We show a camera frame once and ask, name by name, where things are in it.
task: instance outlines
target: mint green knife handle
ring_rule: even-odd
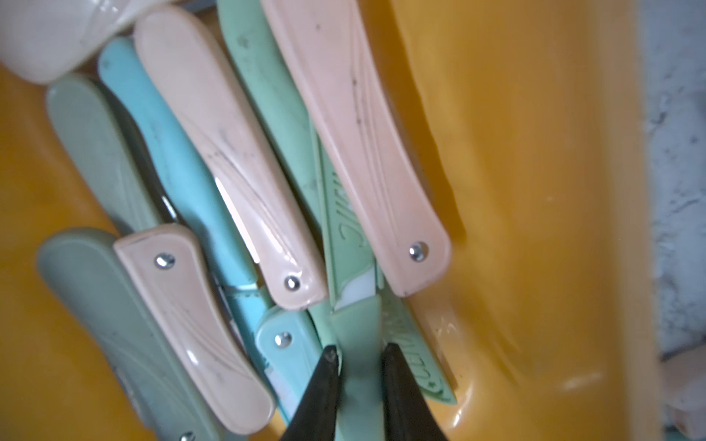
[[[142,421],[164,441],[245,440],[227,434],[144,304],[112,244],[91,228],[48,238],[37,254],[45,283],[100,346]]]
[[[211,270],[230,286],[255,284],[252,259],[206,164],[140,63],[132,40],[118,37],[100,54],[98,73],[128,109],[159,178]]]
[[[318,139],[314,132],[311,136]],[[321,143],[317,141],[316,144],[318,152],[316,165],[321,175],[319,185],[323,201],[323,221],[321,222],[323,225],[323,245],[326,252],[328,283],[331,290],[330,299],[336,301],[339,299],[343,287],[354,277],[369,269],[375,260],[370,244],[355,214],[347,209],[348,199],[337,179],[333,164],[331,164]],[[392,293],[389,286],[385,286],[384,276],[381,272],[378,272],[376,278],[378,296],[381,297],[381,309],[377,313],[382,317],[383,341],[385,343],[395,342],[400,345],[414,379],[424,395],[444,404],[456,404],[453,389],[426,344],[409,307],[403,299]],[[331,323],[338,327],[341,326],[339,318],[332,318]]]
[[[318,227],[309,114],[259,0],[219,0],[218,19],[241,84],[308,220]]]
[[[292,420],[321,356],[321,343],[306,311],[272,308],[255,333],[258,350],[270,366],[279,366],[271,382],[283,382],[280,403],[286,423]]]
[[[380,296],[373,296],[337,310],[331,317],[345,357],[336,419],[338,439],[385,439],[380,311]]]

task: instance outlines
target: light blue knife handle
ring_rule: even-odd
[[[210,269],[225,285],[255,284],[254,264],[213,175],[152,84],[132,39],[110,42],[100,54],[98,73],[135,119],[164,190],[198,237]]]
[[[269,378],[286,385],[280,408],[289,424],[322,352],[311,318],[306,311],[272,308],[255,333],[255,343],[270,366],[280,367]]]

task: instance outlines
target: sage green knife handle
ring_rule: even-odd
[[[160,440],[189,433],[195,440],[238,439],[226,434],[184,371],[112,250],[114,241],[91,228],[57,233],[40,247],[37,268],[91,333]]]
[[[120,234],[161,224],[164,215],[152,201],[114,109],[98,85],[67,75],[49,86],[46,105],[65,151]]]

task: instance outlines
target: knife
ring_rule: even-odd
[[[215,415],[233,433],[264,428],[275,405],[210,295],[198,239],[164,224],[113,244],[145,304]]]
[[[313,127],[330,323],[342,353],[336,419],[344,439],[385,439],[382,303],[375,257]]]
[[[113,108],[109,107],[107,99],[104,98],[100,89],[82,77],[59,81],[49,89],[47,108],[64,147],[71,152],[72,157],[76,158],[76,164],[82,171],[82,175],[90,177],[88,183],[93,189],[93,193],[103,206],[116,208],[114,214],[117,218],[127,219],[127,223],[124,224],[127,230],[150,228],[164,221],[163,217],[155,215],[157,210],[149,197],[145,196],[141,177],[135,172],[136,167],[133,167],[132,152],[128,151],[127,142],[118,131],[118,125],[115,122],[117,118],[111,112]],[[121,110],[119,106],[115,107],[115,110],[115,114],[120,111],[124,112],[124,109]],[[92,119],[88,119],[88,121],[92,121],[92,124],[86,124],[87,120],[81,118],[87,114],[91,115]],[[95,158],[95,160],[87,160],[86,158]],[[112,177],[116,176],[114,174],[116,164],[130,164],[130,167],[126,165],[120,170],[126,169],[131,173]],[[106,191],[105,181],[112,182],[114,185],[119,184],[121,190],[119,192]],[[142,191],[129,193],[136,188]],[[195,291],[184,299],[183,305],[188,307],[189,301],[196,303],[208,301],[212,296],[213,293],[210,289]],[[217,323],[218,327],[225,328],[220,316],[214,315],[210,320]],[[229,346],[227,349],[240,352],[240,348],[237,346]],[[183,348],[175,346],[174,350],[179,353]],[[252,367],[247,362],[243,364],[242,368],[252,371]],[[209,404],[212,401],[217,401],[217,397],[206,395],[205,398]],[[272,400],[266,390],[260,391],[258,398],[265,401]]]
[[[114,241],[92,228],[62,231],[40,247],[37,269],[91,333],[132,407],[159,440],[223,440],[225,429],[135,291],[112,250]]]
[[[303,310],[324,300],[316,243],[213,36],[171,6],[143,16],[134,34],[145,70],[232,199],[274,301]]]
[[[209,266],[225,286],[225,299],[246,352],[277,392],[283,418],[288,421],[304,390],[288,386],[281,378],[308,372],[309,367],[290,363],[286,370],[276,371],[258,352],[255,332],[273,302],[264,286],[258,289],[253,284],[258,280],[257,273],[234,223],[234,218],[240,222],[239,216],[229,213],[229,195],[219,192],[213,175],[145,72],[131,39],[118,37],[106,46],[100,55],[99,74],[136,120],[169,198],[184,222],[200,236]],[[280,316],[279,323],[288,324],[282,332],[301,342],[288,348],[287,353],[320,346],[316,333],[302,325],[307,320],[305,313]]]
[[[152,202],[156,184],[148,187],[135,160],[142,153],[138,136],[113,112],[97,83],[76,74],[60,78],[47,90],[46,107],[61,145],[120,234],[168,219]]]
[[[348,242],[335,247],[329,246],[329,249],[334,249],[335,255],[334,268],[329,270],[327,266],[328,280],[334,281],[332,296],[337,298],[339,295],[336,291],[352,291],[355,284],[348,284],[348,281],[355,279],[357,275],[366,274],[368,280],[371,278],[369,270],[373,264],[368,241],[357,218],[351,213],[347,196],[336,181],[335,171],[327,154],[321,149],[316,130],[311,130],[306,107],[282,60],[260,2],[221,0],[217,7],[225,43],[235,69],[268,134],[294,194],[303,201],[302,210],[313,216],[309,223],[316,225],[314,232],[321,232],[321,206],[325,205],[329,223],[326,230],[333,228],[335,232],[339,229],[339,234],[349,239]],[[318,185],[311,185],[312,180],[325,187],[322,188],[321,195]],[[338,210],[343,214],[340,217],[337,215]],[[340,221],[339,226],[336,226],[337,219]],[[375,279],[382,302],[383,341],[386,344],[394,342],[400,346],[426,396],[442,403],[455,404],[453,391],[411,311],[402,299],[392,294],[389,286],[385,285],[382,274],[376,274]],[[362,289],[361,292],[367,292],[370,296],[370,284],[368,283],[367,291]],[[329,302],[309,309],[322,346],[337,343],[330,324],[330,310]],[[258,348],[261,348],[275,368],[284,370],[284,366],[277,365],[279,359],[275,354],[269,354],[269,351],[277,351],[278,348],[269,344],[269,341],[266,343],[263,347],[258,343]]]
[[[446,271],[451,243],[407,156],[355,0],[262,0],[294,82],[396,295]]]
[[[68,75],[49,86],[47,113],[81,176],[123,233],[168,219],[155,207],[135,160],[138,136],[100,85]],[[143,157],[142,169],[148,169]],[[47,285],[90,331],[142,422],[164,440],[193,433],[222,439],[225,429],[196,391],[111,249],[114,237],[94,229],[47,239],[37,268]]]

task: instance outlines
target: yellow plastic container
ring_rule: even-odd
[[[430,403],[449,439],[659,439],[632,3],[360,4],[453,238],[411,300],[455,386],[457,406]],[[0,437],[152,440],[34,269],[55,231],[113,228],[44,88],[0,70],[0,109]]]

